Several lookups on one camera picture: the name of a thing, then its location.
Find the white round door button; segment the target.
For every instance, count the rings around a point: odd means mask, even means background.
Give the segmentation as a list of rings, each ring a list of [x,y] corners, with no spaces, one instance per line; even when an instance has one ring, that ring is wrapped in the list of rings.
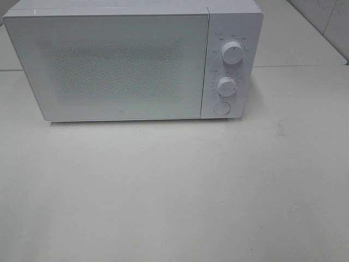
[[[214,112],[217,115],[227,115],[230,112],[231,106],[227,102],[219,102],[214,107]]]

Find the white microwave knob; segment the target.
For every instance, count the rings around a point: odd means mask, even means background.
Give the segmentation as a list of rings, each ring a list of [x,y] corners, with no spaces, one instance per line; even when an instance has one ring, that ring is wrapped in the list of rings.
[[[222,60],[229,65],[239,63],[243,58],[243,53],[242,44],[235,39],[229,40],[221,47]]]
[[[223,97],[230,97],[235,94],[238,88],[237,83],[232,77],[223,77],[218,80],[216,89]]]

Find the white microwave door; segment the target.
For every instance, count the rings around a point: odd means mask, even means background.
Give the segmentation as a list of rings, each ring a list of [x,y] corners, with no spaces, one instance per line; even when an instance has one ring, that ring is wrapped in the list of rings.
[[[206,14],[4,22],[47,121],[201,115]]]

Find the white microwave oven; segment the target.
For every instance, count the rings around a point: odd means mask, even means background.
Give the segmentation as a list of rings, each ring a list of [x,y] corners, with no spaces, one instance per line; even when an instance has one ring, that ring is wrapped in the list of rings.
[[[89,122],[241,117],[263,18],[252,6],[3,22],[44,120]]]

